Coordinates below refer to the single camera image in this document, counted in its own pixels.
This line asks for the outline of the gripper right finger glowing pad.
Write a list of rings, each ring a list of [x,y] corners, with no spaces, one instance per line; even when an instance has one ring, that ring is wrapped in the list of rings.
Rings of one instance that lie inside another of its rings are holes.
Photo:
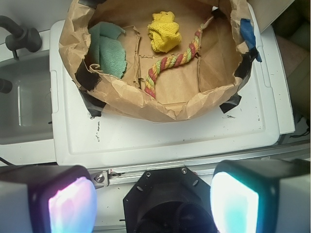
[[[210,204],[221,233],[309,233],[311,163],[223,160],[214,170]]]

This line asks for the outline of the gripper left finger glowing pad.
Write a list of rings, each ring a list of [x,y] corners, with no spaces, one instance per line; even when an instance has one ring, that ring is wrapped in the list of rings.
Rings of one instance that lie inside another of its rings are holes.
[[[2,233],[91,233],[97,193],[83,166],[2,166]]]

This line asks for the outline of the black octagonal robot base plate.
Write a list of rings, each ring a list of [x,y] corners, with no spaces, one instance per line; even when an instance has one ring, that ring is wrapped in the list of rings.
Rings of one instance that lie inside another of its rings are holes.
[[[216,233],[210,185],[188,167],[147,170],[123,198],[128,233]]]

